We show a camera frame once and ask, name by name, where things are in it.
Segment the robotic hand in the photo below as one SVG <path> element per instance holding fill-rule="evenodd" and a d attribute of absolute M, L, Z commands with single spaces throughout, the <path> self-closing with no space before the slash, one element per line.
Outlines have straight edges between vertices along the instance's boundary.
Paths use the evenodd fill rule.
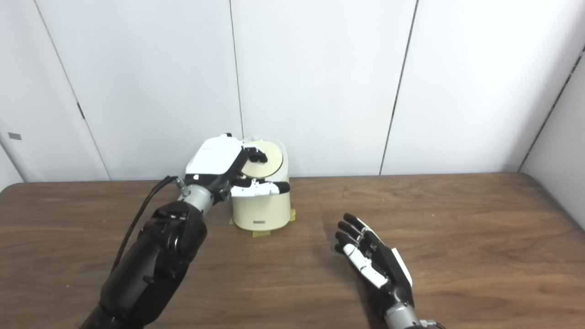
<path fill-rule="evenodd" d="M 351 214 L 338 223 L 335 251 L 347 256 L 366 284 L 370 306 L 389 329 L 419 329 L 434 325 L 414 313 L 412 278 L 396 248 L 388 248 L 364 222 Z"/>
<path fill-rule="evenodd" d="M 167 177 L 155 186 L 122 242 L 99 304 L 81 329 L 141 329 L 156 320 L 207 236 L 205 215 L 212 205 L 230 197 L 234 184 L 240 185 L 242 197 L 289 191 L 288 183 L 250 181 L 246 187 L 240 171 L 248 160 L 267 162 L 266 154 L 255 144 L 224 134 L 203 143 L 187 165 L 184 180 Z M 181 196 L 154 212 L 122 258 L 123 247 L 148 201 L 172 181 L 181 189 Z"/>

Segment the black cable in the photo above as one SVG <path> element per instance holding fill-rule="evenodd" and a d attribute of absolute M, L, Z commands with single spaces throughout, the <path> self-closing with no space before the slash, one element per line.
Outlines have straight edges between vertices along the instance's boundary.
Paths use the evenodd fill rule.
<path fill-rule="evenodd" d="M 167 176 L 167 177 L 163 178 L 160 182 L 158 182 L 152 188 L 152 190 L 150 191 L 149 195 L 146 197 L 146 199 L 144 200 L 144 202 L 142 202 L 142 206 L 140 206 L 140 209 L 138 210 L 138 213 L 136 214 L 136 216 L 132 220 L 132 223 L 130 223 L 130 227 L 126 231 L 126 235 L 124 236 L 124 239 L 122 240 L 122 244 L 120 245 L 120 249 L 118 249 L 118 254 L 116 255 L 116 259 L 113 262 L 112 270 L 110 271 L 110 273 L 112 273 L 113 270 L 116 269 L 116 267 L 120 263 L 120 260 L 122 259 L 122 255 L 124 254 L 124 249 L 126 248 L 126 244 L 128 243 L 128 240 L 130 239 L 130 236 L 132 235 L 132 231 L 134 231 L 134 227 L 138 223 L 138 220 L 140 219 L 140 216 L 142 216 L 142 213 L 146 209 L 146 206 L 148 206 L 148 203 L 150 202 L 150 199 L 152 199 L 152 197 L 158 191 L 160 191 L 163 187 L 165 187 L 167 184 L 171 183 L 172 181 L 174 181 L 177 178 L 178 178 L 177 176 Z"/>

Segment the cream-colored rice cooker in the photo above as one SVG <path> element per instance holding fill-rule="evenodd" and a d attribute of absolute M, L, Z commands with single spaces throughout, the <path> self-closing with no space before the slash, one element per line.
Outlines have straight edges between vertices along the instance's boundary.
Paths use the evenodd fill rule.
<path fill-rule="evenodd" d="M 242 174 L 248 178 L 288 182 L 288 156 L 284 145 L 265 136 L 245 138 L 266 154 L 268 161 L 248 161 Z M 285 226 L 291 215 L 290 193 L 257 197 L 233 197 L 233 222 L 250 231 L 270 231 Z"/>

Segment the wood grain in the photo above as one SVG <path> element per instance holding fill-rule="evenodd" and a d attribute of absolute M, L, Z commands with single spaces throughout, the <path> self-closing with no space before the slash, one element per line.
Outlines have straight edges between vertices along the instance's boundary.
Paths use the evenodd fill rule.
<path fill-rule="evenodd" d="M 27 183 L 2 192 L 1 327 L 77 328 L 152 185 Z M 421 318 L 448 329 L 585 324 L 585 234 L 526 175 L 303 178 L 291 186 L 297 220 L 267 237 L 229 225 L 227 204 L 214 207 L 185 281 L 149 328 L 385 328 L 332 250 L 345 212 L 399 248 Z M 145 216 L 176 196 L 163 190 Z"/>

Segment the beige disc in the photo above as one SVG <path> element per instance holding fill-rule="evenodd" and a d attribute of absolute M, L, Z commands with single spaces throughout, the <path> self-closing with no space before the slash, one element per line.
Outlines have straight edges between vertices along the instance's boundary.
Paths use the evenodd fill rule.
<path fill-rule="evenodd" d="M 253 140 L 249 143 L 258 145 L 266 154 L 268 161 L 262 163 L 248 160 L 244 168 L 242 168 L 244 175 L 252 178 L 265 178 L 280 169 L 280 166 L 283 164 L 283 153 L 276 144 L 267 142 L 266 140 Z"/>

